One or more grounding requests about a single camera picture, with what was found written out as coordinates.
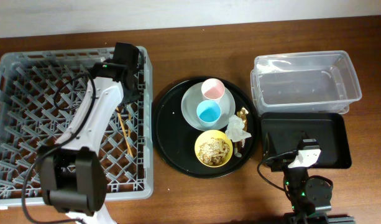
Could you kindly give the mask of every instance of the gray dish rack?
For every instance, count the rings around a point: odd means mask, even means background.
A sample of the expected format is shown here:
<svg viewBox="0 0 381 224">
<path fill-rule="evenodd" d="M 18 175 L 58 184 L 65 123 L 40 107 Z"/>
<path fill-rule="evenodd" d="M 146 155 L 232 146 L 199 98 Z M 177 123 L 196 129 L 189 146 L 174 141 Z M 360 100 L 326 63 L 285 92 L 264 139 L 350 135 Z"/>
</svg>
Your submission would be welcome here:
<svg viewBox="0 0 381 224">
<path fill-rule="evenodd" d="M 148 198 L 153 192 L 153 145 L 151 109 L 153 67 L 143 47 L 144 69 L 137 74 L 141 100 L 126 106 L 122 118 L 131 135 L 127 141 L 136 150 L 127 153 L 116 113 L 105 131 L 99 159 L 108 180 L 106 201 Z M 95 62 L 111 58 L 114 48 L 8 53 L 0 61 L 0 206 L 19 206 L 24 176 L 37 149 L 53 143 L 66 130 L 75 111 L 60 111 L 53 95 L 64 82 L 84 74 Z M 61 107 L 81 103 L 86 80 L 68 85 L 61 94 Z M 36 172 L 27 184 L 26 204 L 42 205 Z"/>
</svg>

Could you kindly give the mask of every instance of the black round tray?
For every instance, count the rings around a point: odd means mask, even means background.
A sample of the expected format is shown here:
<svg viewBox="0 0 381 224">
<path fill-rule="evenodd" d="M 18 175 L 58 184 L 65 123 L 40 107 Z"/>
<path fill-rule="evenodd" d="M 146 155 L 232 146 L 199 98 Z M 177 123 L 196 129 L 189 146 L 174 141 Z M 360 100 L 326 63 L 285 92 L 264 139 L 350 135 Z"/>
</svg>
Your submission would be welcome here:
<svg viewBox="0 0 381 224">
<path fill-rule="evenodd" d="M 211 77 L 192 78 L 169 90 L 154 108 L 152 121 L 153 143 L 163 160 L 176 170 L 198 178 L 221 177 L 240 168 L 257 148 L 260 127 L 257 111 L 247 95 L 237 86 L 221 79 L 233 95 L 236 112 L 242 107 L 249 112 L 247 132 L 251 133 L 252 137 L 246 139 L 245 148 L 241 149 L 241 158 L 232 155 L 227 164 L 217 168 L 202 165 L 194 150 L 196 139 L 202 131 L 193 128 L 186 122 L 181 112 L 181 101 L 187 89 L 207 78 Z"/>
</svg>

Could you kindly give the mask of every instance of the clear plastic container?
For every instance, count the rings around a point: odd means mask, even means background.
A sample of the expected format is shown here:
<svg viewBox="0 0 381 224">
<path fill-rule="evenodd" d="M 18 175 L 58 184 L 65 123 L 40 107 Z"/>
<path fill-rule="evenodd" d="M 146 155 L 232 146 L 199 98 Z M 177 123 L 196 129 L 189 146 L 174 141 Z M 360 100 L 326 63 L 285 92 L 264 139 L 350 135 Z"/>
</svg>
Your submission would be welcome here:
<svg viewBox="0 0 381 224">
<path fill-rule="evenodd" d="M 362 98 L 349 55 L 342 50 L 258 56 L 251 71 L 258 114 L 347 113 Z"/>
</svg>

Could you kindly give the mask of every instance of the wooden table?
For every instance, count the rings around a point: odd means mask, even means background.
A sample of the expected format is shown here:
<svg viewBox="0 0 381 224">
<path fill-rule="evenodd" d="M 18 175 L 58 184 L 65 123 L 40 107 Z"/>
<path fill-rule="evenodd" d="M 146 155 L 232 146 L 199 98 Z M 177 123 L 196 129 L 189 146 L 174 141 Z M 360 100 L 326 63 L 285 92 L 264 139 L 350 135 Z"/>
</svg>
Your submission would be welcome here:
<svg viewBox="0 0 381 224">
<path fill-rule="evenodd" d="M 381 223 L 381 16 L 263 22 L 179 29 L 100 32 L 0 39 L 6 52 L 112 47 L 129 42 L 146 47 L 154 66 L 154 96 L 175 80 L 219 76 L 251 97 L 250 71 L 258 55 L 345 50 L 354 64 L 363 98 L 344 115 L 353 165 L 346 170 L 310 170 L 334 182 L 330 215 Z M 291 211 L 283 192 L 257 174 L 261 146 L 238 171 L 203 180 L 172 169 L 155 152 L 154 193 L 147 200 L 108 202 L 119 223 L 229 223 L 256 221 Z M 282 173 L 262 172 L 273 182 Z M 39 220 L 64 218 L 53 208 L 30 207 Z M 27 223 L 20 208 L 0 211 L 0 223 Z"/>
</svg>

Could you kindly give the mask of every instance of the pink cup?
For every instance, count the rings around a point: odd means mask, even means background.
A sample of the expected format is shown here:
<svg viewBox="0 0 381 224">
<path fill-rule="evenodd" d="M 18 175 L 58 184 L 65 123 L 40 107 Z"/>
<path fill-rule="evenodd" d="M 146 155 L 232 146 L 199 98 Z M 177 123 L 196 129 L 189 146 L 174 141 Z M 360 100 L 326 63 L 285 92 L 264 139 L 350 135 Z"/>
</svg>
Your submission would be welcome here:
<svg viewBox="0 0 381 224">
<path fill-rule="evenodd" d="M 217 103 L 225 94 L 225 86 L 216 78 L 209 78 L 205 80 L 201 86 L 201 92 L 204 100 L 213 100 Z"/>
</svg>

